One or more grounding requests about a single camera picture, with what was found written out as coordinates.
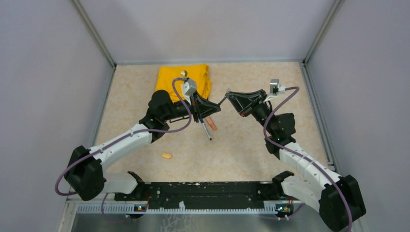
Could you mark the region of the orange highlighter pen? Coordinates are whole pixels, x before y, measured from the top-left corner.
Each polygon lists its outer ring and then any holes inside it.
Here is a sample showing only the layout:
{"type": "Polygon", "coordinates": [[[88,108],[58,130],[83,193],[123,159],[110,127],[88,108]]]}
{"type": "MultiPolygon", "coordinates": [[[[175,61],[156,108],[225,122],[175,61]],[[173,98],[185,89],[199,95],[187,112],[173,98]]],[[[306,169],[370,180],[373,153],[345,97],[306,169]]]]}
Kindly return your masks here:
{"type": "Polygon", "coordinates": [[[214,121],[212,120],[211,117],[207,117],[206,122],[208,123],[208,125],[211,127],[212,130],[214,130],[214,131],[217,130],[217,126],[216,126],[216,124],[214,123],[214,121]]]}

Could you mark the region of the thin black pen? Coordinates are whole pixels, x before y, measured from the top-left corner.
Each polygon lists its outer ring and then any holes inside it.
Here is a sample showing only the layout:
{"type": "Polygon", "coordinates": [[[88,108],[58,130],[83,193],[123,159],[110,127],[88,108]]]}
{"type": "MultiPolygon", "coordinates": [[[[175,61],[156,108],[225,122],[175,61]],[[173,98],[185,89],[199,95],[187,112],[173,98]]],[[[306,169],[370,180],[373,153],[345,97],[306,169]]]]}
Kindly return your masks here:
{"type": "Polygon", "coordinates": [[[218,103],[218,106],[221,106],[224,101],[226,101],[226,97],[224,97],[224,98],[218,103]]]}

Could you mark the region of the white marker pen black tip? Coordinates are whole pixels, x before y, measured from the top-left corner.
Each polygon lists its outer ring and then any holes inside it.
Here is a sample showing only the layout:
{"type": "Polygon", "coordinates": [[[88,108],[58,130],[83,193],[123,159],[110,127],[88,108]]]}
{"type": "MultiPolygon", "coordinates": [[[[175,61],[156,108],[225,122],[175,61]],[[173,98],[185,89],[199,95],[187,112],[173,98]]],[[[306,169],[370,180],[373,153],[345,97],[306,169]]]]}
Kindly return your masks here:
{"type": "Polygon", "coordinates": [[[202,124],[202,126],[203,126],[203,128],[204,128],[204,130],[205,130],[205,133],[206,133],[208,139],[209,139],[210,141],[212,141],[212,137],[211,137],[211,135],[210,135],[210,133],[209,133],[209,130],[207,129],[207,127],[206,127],[205,122],[204,122],[203,119],[201,119],[201,124],[202,124]]]}

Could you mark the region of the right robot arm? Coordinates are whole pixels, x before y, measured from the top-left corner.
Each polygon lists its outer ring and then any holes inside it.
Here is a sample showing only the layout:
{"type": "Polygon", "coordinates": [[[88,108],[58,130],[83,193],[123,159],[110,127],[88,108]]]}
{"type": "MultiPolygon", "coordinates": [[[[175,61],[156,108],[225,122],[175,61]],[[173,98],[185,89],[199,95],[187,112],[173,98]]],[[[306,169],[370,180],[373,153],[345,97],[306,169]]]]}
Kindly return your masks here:
{"type": "Polygon", "coordinates": [[[225,97],[240,116],[252,115],[262,125],[268,151],[302,176],[281,173],[273,179],[273,195],[278,199],[296,198],[314,209],[332,231],[350,232],[353,222],[366,214],[359,183],[352,175],[342,176],[322,165],[292,137],[296,132],[294,114],[276,113],[299,88],[288,87],[282,92],[289,90],[290,96],[276,107],[270,102],[275,95],[262,89],[250,93],[229,91],[225,97]]]}

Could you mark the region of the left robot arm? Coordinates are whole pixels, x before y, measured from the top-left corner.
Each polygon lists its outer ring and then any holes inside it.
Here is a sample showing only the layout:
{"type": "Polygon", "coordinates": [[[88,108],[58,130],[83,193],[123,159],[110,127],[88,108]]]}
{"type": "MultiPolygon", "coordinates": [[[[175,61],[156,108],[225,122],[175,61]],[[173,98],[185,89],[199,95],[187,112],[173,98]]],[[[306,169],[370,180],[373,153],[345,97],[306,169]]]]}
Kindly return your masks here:
{"type": "Polygon", "coordinates": [[[114,174],[108,173],[107,169],[129,153],[170,132],[169,122],[183,119],[199,122],[201,118],[219,111],[219,104],[204,99],[197,92],[188,100],[172,102],[167,91],[155,91],[148,103],[146,116],[138,124],[101,145],[77,147],[64,178],[83,201],[92,200],[102,193],[122,193],[139,200],[144,196],[145,187],[137,174],[114,174]]]}

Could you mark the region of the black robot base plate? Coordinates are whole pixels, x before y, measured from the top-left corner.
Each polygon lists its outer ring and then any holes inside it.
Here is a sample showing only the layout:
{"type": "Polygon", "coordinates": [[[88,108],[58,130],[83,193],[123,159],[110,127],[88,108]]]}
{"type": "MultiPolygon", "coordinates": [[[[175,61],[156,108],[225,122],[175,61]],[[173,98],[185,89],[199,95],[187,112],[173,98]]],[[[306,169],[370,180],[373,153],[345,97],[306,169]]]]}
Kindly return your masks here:
{"type": "Polygon", "coordinates": [[[172,214],[264,214],[282,220],[298,212],[294,198],[279,193],[271,181],[145,182],[131,193],[116,193],[116,201],[137,201],[135,212],[172,214]]]}

